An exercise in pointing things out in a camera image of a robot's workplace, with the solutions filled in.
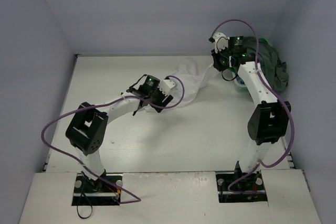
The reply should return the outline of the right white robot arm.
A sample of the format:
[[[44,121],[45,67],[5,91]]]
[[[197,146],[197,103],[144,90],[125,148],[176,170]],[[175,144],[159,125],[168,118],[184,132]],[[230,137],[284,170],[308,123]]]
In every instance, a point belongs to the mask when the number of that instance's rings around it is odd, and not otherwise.
[[[238,188],[250,184],[249,172],[265,158],[271,145],[285,135],[289,121],[287,113],[291,109],[289,102],[280,102],[274,95],[261,65],[255,62],[258,53],[248,52],[243,39],[226,37],[223,33],[215,33],[209,39],[214,44],[214,68],[219,72],[230,70],[234,79],[242,79],[255,105],[247,124],[251,141],[237,163],[240,170],[232,175],[233,184]]]

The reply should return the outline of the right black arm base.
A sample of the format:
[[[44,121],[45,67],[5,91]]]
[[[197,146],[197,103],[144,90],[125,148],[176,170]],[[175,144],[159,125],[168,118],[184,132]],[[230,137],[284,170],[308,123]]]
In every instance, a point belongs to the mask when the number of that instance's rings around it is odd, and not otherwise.
[[[218,201],[221,204],[266,202],[268,200],[259,168],[243,173],[239,163],[233,172],[216,172]]]

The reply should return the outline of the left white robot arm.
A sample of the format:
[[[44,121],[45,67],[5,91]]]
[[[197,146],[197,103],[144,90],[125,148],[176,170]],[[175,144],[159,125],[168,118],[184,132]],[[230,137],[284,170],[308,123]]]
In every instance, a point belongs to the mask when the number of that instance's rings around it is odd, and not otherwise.
[[[72,118],[65,136],[79,154],[80,160],[94,174],[86,180],[86,186],[92,192],[99,192],[105,186],[106,170],[101,162],[99,148],[102,145],[106,128],[113,120],[127,114],[136,114],[148,104],[138,97],[152,103],[152,108],[160,113],[172,100],[171,92],[177,84],[166,77],[160,80],[147,75],[138,88],[131,85],[120,95],[121,101],[109,106],[105,111],[90,109],[77,112]]]

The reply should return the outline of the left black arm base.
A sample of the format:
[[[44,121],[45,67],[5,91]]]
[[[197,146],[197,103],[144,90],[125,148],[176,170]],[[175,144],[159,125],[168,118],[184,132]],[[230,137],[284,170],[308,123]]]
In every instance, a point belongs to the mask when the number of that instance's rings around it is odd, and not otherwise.
[[[119,206],[121,192],[97,179],[91,181],[77,174],[72,195],[72,206]]]

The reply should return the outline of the white t shirt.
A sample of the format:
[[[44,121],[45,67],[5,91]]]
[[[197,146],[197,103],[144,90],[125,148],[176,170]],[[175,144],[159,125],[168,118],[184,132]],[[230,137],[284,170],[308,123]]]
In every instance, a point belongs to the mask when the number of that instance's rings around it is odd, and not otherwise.
[[[214,68],[213,63],[210,63],[205,70],[199,71],[198,63],[195,59],[188,57],[181,60],[176,70],[171,72],[170,75],[179,78],[183,82],[185,88],[184,97],[180,104],[163,111],[175,110],[190,105],[195,100],[199,90],[207,86],[209,81],[218,74],[219,72]]]

